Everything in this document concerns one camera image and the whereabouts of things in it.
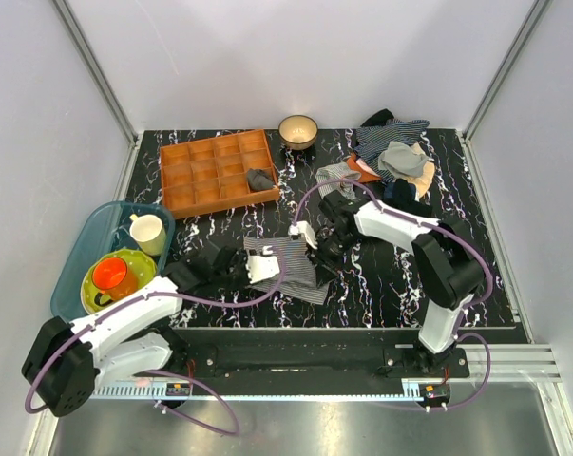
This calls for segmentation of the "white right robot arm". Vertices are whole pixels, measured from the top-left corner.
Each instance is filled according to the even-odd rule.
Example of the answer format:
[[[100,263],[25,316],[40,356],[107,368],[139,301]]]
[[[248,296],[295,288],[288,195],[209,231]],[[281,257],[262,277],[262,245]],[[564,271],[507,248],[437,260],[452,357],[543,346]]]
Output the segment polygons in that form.
[[[463,221],[424,218],[376,199],[345,199],[337,191],[326,195],[319,209],[333,230],[316,237],[312,262],[327,274],[338,274],[345,252],[362,238],[385,241],[414,256],[429,304],[404,365],[428,377],[438,374],[456,348],[464,309],[490,297],[494,286]]]

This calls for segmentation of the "aluminium frame rail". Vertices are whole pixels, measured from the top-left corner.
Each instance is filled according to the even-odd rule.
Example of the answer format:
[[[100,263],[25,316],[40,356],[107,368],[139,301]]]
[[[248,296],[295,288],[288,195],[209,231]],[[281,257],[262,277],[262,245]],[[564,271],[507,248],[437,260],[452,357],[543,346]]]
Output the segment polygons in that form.
[[[95,357],[84,345],[61,354],[48,370],[54,388],[87,390],[131,376],[190,374],[196,379],[251,374],[361,372],[371,377],[440,383],[464,379],[509,381],[516,377],[555,379],[551,350],[536,345],[484,347],[469,336],[444,367],[428,374],[404,365],[413,345],[361,344],[185,344],[170,348],[162,341],[131,341]]]

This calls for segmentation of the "beige ceramic bowl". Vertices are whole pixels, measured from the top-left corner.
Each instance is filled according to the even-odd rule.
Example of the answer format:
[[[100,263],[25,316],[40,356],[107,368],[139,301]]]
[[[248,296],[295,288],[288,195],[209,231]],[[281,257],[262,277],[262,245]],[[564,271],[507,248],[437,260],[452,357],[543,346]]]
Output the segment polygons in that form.
[[[293,150],[305,150],[315,143],[318,125],[308,116],[292,115],[280,122],[278,134],[287,147]]]

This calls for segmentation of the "beige cloth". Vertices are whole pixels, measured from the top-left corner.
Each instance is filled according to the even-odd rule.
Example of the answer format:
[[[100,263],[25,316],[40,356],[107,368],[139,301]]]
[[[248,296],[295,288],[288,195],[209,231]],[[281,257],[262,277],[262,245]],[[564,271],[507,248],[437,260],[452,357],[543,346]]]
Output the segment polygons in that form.
[[[416,198],[420,200],[423,198],[428,191],[433,182],[434,174],[435,174],[435,164],[429,158],[429,156],[425,153],[419,143],[414,144],[411,147],[412,151],[417,154],[421,155],[422,157],[427,158],[428,160],[424,164],[423,167],[423,174],[416,178],[416,177],[406,177],[406,181],[410,184],[413,184],[416,188]]]

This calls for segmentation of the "grey white striped underwear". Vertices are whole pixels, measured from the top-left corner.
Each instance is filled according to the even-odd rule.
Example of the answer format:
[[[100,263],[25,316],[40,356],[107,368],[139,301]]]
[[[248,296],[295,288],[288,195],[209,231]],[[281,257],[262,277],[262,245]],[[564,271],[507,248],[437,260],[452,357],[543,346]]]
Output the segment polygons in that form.
[[[323,305],[328,294],[328,285],[318,285],[315,266],[307,257],[307,244],[304,238],[290,237],[243,239],[245,250],[260,253],[264,247],[270,247],[283,256],[286,275],[278,290],[289,297],[306,301],[314,305]]]

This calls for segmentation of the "rolled dark grey sock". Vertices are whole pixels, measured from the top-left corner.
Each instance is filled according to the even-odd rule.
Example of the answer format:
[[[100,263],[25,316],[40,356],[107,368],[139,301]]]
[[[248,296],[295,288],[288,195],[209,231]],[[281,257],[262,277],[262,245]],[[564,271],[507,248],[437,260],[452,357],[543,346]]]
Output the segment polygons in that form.
[[[253,192],[268,191],[276,187],[273,177],[263,169],[249,169],[246,172],[246,180]]]

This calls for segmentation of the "orange cloth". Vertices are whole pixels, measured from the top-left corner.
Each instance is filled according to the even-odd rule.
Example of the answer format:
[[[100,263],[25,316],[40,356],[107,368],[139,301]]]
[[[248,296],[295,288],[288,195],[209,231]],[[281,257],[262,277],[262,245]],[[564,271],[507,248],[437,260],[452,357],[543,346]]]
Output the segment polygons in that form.
[[[376,175],[371,168],[361,160],[355,153],[352,153],[350,157],[346,160],[349,168],[360,174],[358,181],[360,183],[367,182],[377,182],[381,181],[382,178]]]

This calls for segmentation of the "black cloth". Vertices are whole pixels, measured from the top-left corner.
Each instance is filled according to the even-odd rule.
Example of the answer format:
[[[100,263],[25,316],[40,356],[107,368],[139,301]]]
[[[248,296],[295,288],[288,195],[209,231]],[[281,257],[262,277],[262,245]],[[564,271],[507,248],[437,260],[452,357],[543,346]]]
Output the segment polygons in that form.
[[[433,218],[433,210],[430,205],[424,204],[415,200],[400,200],[400,199],[389,199],[388,205],[403,211],[408,214],[412,214],[422,218]]]

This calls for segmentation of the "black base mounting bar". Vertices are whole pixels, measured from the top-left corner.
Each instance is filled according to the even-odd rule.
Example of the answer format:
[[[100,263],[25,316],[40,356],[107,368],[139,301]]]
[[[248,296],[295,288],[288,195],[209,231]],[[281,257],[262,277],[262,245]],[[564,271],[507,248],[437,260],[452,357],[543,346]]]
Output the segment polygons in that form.
[[[168,332],[166,371],[190,373],[223,396],[382,395],[402,381],[463,380],[463,349],[429,355],[406,329],[188,329]]]

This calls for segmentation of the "green dotted plate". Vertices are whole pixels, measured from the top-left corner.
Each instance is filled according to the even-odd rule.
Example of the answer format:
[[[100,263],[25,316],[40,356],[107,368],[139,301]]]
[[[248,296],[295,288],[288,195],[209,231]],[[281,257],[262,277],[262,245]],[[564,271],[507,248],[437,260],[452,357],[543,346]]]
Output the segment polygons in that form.
[[[139,291],[141,288],[146,286],[156,275],[157,265],[155,261],[140,250],[130,250],[130,249],[120,249],[109,254],[102,256],[95,264],[93,264],[87,271],[82,285],[81,285],[81,301],[84,309],[89,314],[94,314],[99,312],[106,307],[99,307],[94,304],[94,296],[98,292],[97,288],[92,283],[92,271],[94,267],[103,259],[110,257],[119,257],[123,259],[128,267],[133,271],[135,276],[138,278]]]

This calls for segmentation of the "dark navy cloth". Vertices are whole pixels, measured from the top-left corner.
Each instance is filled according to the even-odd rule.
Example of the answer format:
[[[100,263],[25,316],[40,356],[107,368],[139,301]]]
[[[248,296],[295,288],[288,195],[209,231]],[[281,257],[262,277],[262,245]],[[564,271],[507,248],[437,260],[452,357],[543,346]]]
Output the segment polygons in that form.
[[[383,201],[401,200],[404,202],[417,202],[417,188],[414,183],[397,179],[385,185]]]

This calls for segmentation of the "cream yellow mug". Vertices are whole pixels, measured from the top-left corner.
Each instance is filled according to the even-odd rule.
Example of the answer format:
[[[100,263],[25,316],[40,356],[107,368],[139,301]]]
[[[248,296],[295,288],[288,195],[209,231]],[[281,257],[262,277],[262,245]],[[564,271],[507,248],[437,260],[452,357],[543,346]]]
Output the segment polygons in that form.
[[[131,215],[129,234],[149,256],[157,257],[166,244],[166,232],[162,220],[155,215]]]

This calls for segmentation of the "orange cup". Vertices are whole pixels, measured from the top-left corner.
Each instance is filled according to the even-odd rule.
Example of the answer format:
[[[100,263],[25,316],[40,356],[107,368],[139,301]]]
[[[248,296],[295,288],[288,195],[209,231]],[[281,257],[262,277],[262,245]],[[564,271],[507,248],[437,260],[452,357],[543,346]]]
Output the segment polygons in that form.
[[[94,304],[106,307],[132,295],[139,289],[138,278],[119,257],[101,260],[92,271],[92,283],[98,292]]]

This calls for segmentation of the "striped grey cloth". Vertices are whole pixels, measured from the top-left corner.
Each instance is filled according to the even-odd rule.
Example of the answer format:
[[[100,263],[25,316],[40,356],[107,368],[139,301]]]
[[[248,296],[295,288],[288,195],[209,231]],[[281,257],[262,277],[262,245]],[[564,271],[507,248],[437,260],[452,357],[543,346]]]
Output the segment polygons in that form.
[[[315,173],[317,183],[325,182],[317,191],[322,199],[337,191],[346,200],[355,200],[353,185],[344,180],[358,181],[359,177],[360,174],[351,170],[345,162],[330,164],[319,168]]]

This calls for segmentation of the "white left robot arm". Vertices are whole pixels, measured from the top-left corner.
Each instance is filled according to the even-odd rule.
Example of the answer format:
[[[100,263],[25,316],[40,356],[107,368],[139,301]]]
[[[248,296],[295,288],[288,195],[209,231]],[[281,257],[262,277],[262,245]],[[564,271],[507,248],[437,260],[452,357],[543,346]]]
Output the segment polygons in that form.
[[[66,416],[103,386],[151,371],[201,373],[197,353],[169,329],[169,318],[188,303],[211,305],[200,295],[203,289],[241,289],[250,279],[247,253],[224,247],[211,257],[186,256],[167,264],[140,290],[97,313],[70,322],[51,318],[21,369],[29,382],[26,412]]]

